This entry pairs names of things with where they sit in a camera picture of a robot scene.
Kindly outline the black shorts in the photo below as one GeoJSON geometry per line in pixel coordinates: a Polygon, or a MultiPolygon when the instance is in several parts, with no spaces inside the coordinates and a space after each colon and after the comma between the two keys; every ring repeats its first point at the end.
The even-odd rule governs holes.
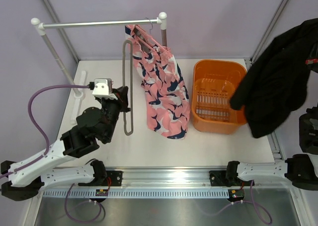
{"type": "Polygon", "coordinates": [[[318,20],[276,36],[252,64],[230,98],[233,110],[243,110],[251,134],[271,134],[305,102],[310,69],[306,59],[318,41],[318,20]]]}

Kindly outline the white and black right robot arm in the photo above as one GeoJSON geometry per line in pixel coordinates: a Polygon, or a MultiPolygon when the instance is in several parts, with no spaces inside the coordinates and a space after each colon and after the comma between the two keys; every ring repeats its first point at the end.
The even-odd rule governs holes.
{"type": "MultiPolygon", "coordinates": [[[[230,98],[232,110],[243,110],[254,138],[271,134],[307,97],[310,69],[306,59],[312,44],[271,44],[247,71],[230,98]]],[[[258,179],[289,180],[298,188],[317,190],[318,177],[308,154],[279,162],[251,164],[230,161],[225,172],[228,186],[258,179]]]]}

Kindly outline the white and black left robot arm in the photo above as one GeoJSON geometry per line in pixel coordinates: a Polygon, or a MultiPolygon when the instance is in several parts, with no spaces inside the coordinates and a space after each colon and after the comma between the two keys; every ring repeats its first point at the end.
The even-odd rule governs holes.
{"type": "Polygon", "coordinates": [[[60,164],[81,158],[99,148],[98,142],[110,143],[121,112],[130,112],[128,87],[115,88],[102,96],[94,94],[101,108],[90,107],[76,118],[77,124],[53,144],[20,162],[0,164],[1,177],[7,182],[1,195],[13,201],[24,201],[56,186],[101,186],[111,180],[100,160],[79,167],[58,169],[60,164]]]}

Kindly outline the pink shark print shorts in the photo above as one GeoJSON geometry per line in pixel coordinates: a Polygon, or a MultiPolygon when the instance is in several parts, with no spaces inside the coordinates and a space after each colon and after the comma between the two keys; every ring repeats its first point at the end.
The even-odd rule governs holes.
{"type": "Polygon", "coordinates": [[[136,25],[125,26],[132,43],[133,66],[144,89],[147,127],[168,139],[183,139],[190,119],[189,96],[181,69],[170,51],[155,51],[142,40],[136,25]]]}

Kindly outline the pink hanger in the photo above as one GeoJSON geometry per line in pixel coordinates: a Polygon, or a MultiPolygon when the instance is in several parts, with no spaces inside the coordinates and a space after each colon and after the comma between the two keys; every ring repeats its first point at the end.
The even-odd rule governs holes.
{"type": "Polygon", "coordinates": [[[157,42],[151,35],[151,31],[154,28],[154,24],[151,22],[149,18],[145,17],[144,19],[147,20],[146,24],[151,25],[151,28],[148,31],[144,30],[140,25],[135,26],[138,32],[141,34],[142,40],[150,46],[150,49],[154,49],[155,51],[163,51],[163,46],[159,42],[157,42]]]}

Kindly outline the orange plastic basket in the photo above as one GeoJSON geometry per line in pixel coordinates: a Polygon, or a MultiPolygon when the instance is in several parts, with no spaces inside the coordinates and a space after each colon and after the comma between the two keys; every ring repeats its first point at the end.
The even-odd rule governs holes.
{"type": "Polygon", "coordinates": [[[206,59],[195,64],[191,113],[196,130],[230,135],[247,123],[243,108],[230,107],[230,98],[245,75],[246,68],[233,61],[206,59]]]}

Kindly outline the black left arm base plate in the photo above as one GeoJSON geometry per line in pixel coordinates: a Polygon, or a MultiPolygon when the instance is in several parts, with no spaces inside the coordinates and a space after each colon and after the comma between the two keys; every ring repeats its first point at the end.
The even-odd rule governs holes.
{"type": "Polygon", "coordinates": [[[103,187],[108,187],[108,184],[110,184],[111,187],[117,187],[122,185],[122,180],[123,180],[123,171],[120,170],[107,170],[107,177],[103,179],[102,181],[95,181],[95,182],[90,182],[90,183],[78,183],[78,186],[103,186],[103,187]]]}

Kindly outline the aluminium front rail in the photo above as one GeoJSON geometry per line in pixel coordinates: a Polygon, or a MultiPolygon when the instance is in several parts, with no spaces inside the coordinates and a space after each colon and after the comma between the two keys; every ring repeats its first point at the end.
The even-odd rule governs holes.
{"type": "MultiPolygon", "coordinates": [[[[71,167],[64,169],[53,169],[40,174],[32,181],[33,187],[44,190],[45,188],[54,187],[55,185],[69,185],[78,183],[90,183],[102,181],[107,177],[106,169],[103,165],[85,165],[82,167],[71,167]]],[[[297,173],[292,166],[285,161],[267,164],[245,164],[238,161],[232,161],[226,169],[227,174],[234,176],[240,181],[241,185],[247,185],[256,181],[269,182],[293,182],[303,174],[297,173]]],[[[200,174],[196,172],[187,173],[183,170],[175,172],[144,172],[136,173],[142,175],[139,177],[142,181],[151,182],[175,182],[184,184],[199,178],[200,174]]]]}

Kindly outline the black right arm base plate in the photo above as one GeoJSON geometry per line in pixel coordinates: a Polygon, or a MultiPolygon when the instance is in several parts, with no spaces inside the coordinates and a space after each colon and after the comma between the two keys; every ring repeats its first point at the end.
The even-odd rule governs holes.
{"type": "Polygon", "coordinates": [[[241,186],[240,181],[236,177],[227,174],[226,170],[209,171],[209,179],[211,186],[241,186]]]}

